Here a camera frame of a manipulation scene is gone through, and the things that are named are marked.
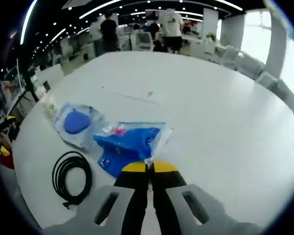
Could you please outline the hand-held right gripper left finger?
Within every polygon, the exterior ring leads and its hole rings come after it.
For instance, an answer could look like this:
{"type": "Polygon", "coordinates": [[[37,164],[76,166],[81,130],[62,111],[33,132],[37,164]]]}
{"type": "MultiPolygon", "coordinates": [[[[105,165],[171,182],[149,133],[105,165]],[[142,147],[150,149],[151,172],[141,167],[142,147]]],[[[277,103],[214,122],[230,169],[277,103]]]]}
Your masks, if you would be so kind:
{"type": "Polygon", "coordinates": [[[147,208],[148,183],[145,163],[128,164],[114,185],[93,190],[73,218],[43,229],[43,234],[139,235],[147,208]]]}

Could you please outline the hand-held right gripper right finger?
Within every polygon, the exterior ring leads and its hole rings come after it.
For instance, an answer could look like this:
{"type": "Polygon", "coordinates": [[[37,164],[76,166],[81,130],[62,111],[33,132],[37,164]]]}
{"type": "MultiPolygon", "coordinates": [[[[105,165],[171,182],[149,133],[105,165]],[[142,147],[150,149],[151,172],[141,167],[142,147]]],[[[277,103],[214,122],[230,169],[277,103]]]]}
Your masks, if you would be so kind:
{"type": "Polygon", "coordinates": [[[253,223],[238,222],[223,204],[164,161],[151,165],[153,205],[163,235],[259,235],[253,223]]]}

